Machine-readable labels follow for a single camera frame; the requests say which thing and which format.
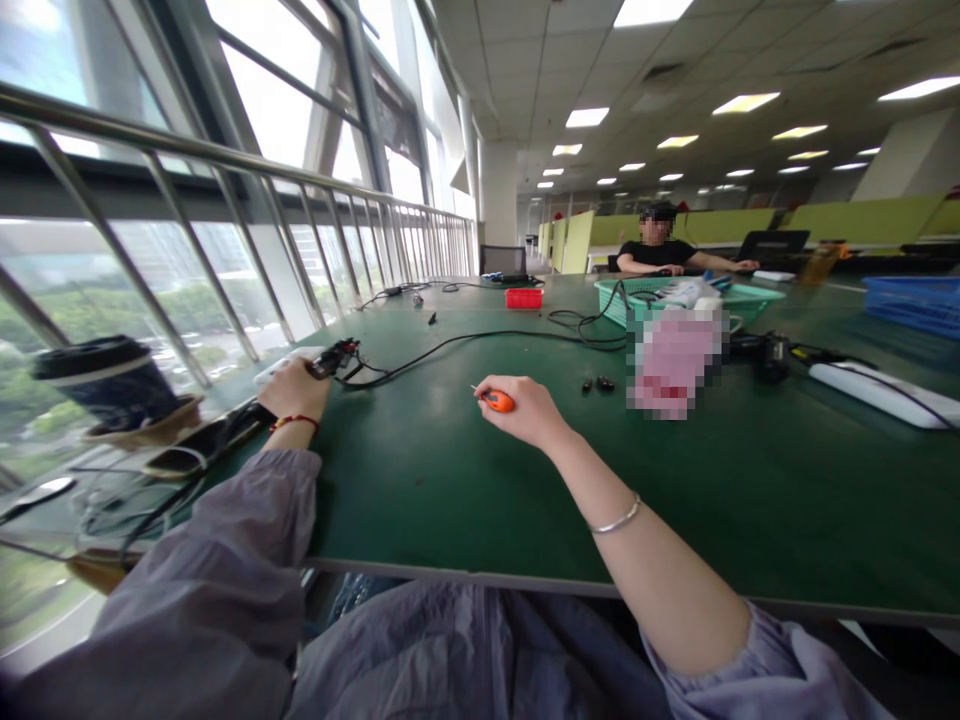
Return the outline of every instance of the ceiling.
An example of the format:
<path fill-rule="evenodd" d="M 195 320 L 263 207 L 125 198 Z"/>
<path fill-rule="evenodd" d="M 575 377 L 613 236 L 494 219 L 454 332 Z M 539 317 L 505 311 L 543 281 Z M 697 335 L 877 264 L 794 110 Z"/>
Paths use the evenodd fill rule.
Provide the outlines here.
<path fill-rule="evenodd" d="M 668 173 L 683 183 L 777 181 L 789 165 L 801 179 L 879 145 L 900 120 L 960 105 L 960 86 L 925 98 L 877 98 L 929 77 L 960 74 L 958 0 L 694 0 L 673 23 L 614 28 L 622 0 L 433 0 L 454 69 L 487 141 L 516 140 L 518 194 L 650 187 Z M 872 53 L 889 43 L 921 40 Z M 656 74 L 655 68 L 679 67 Z M 654 70 L 654 77 L 649 73 Z M 781 95 L 750 113 L 711 116 L 737 95 Z M 598 127 L 566 128 L 570 112 L 609 107 Z M 829 127 L 772 141 L 799 125 Z M 664 139 L 699 135 L 684 148 Z M 552 157 L 557 144 L 582 143 Z M 829 150 L 822 158 L 790 155 Z M 621 165 L 646 163 L 635 172 Z M 543 178 L 545 168 L 564 168 Z"/>

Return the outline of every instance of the computer monitor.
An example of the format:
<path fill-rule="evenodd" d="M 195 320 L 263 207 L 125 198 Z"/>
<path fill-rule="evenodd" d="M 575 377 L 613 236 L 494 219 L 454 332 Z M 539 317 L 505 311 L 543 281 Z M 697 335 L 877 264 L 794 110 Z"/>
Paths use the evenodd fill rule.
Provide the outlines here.
<path fill-rule="evenodd" d="M 743 239 L 735 262 L 740 260 L 766 261 L 803 252 L 810 237 L 809 230 L 753 230 Z"/>

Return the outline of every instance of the green tabletop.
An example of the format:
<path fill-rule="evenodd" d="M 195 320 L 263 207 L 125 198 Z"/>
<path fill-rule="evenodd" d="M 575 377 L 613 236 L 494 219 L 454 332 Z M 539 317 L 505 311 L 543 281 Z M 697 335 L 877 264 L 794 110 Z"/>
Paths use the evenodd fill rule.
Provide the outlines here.
<path fill-rule="evenodd" d="M 423 309 L 409 296 L 378 301 L 304 344 L 353 336 L 371 365 L 391 368 L 457 335 L 563 333 L 547 313 L 596 311 L 596 279 L 547 278 L 542 313 L 506 310 L 501 290 L 425 290 Z M 960 343 L 865 315 L 856 287 L 788 292 L 752 330 L 776 328 L 960 397 Z M 606 319 L 593 327 L 598 336 L 622 332 Z M 530 375 L 739 593 L 840 617 L 960 623 L 956 437 L 915 429 L 799 367 L 769 386 L 748 365 L 726 366 L 689 420 L 654 421 L 626 410 L 628 370 L 625 352 L 498 336 L 451 343 L 371 390 L 336 387 L 315 442 L 324 466 L 311 562 L 614 594 L 559 475 L 487 424 L 472 398 L 470 385 L 487 374 Z M 583 381 L 598 375 L 617 392 L 584 395 Z M 236 450 L 211 480 L 231 476 L 261 442 Z"/>

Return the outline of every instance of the blue basket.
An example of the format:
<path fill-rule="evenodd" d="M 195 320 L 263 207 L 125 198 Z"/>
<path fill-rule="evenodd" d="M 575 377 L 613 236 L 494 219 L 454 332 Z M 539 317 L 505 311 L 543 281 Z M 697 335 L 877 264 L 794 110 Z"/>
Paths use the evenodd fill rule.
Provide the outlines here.
<path fill-rule="evenodd" d="M 675 278 L 625 278 L 623 280 L 623 288 L 627 293 L 640 290 L 656 292 L 664 285 L 669 285 L 674 279 Z M 610 295 L 617 286 L 617 282 L 619 281 L 598 280 L 593 284 L 599 293 L 600 310 L 607 307 L 607 303 L 610 302 Z M 760 314 L 767 309 L 770 303 L 783 300 L 785 297 L 786 295 L 776 290 L 767 290 L 766 288 L 759 288 L 744 283 L 735 283 L 731 285 L 730 289 L 724 294 L 723 307 L 729 310 L 732 315 L 742 317 L 743 326 L 746 327 L 760 317 Z M 630 307 L 634 310 L 643 310 L 647 307 L 646 300 L 638 297 L 628 296 L 627 302 L 630 303 Z M 669 303 L 653 302 L 651 303 L 651 307 L 654 309 L 662 309 L 667 307 L 668 304 Z M 621 298 L 617 297 L 610 303 L 610 307 L 607 308 L 606 317 L 618 325 L 623 327 L 627 326 L 627 309 L 623 306 L 623 300 Z"/>
<path fill-rule="evenodd" d="M 865 278 L 866 311 L 960 340 L 960 277 Z"/>

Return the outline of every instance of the gray sleeve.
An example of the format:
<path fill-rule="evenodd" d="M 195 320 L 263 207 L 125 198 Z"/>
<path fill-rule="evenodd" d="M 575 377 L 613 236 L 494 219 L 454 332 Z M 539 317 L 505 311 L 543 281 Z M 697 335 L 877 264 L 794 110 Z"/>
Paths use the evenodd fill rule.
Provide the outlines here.
<path fill-rule="evenodd" d="M 796 623 L 750 605 L 747 645 L 709 675 L 670 671 L 644 637 L 678 718 L 893 718 L 839 656 Z"/>
<path fill-rule="evenodd" d="M 279 717 L 303 623 L 320 458 L 255 456 L 110 595 L 89 639 L 13 690 L 24 717 Z"/>

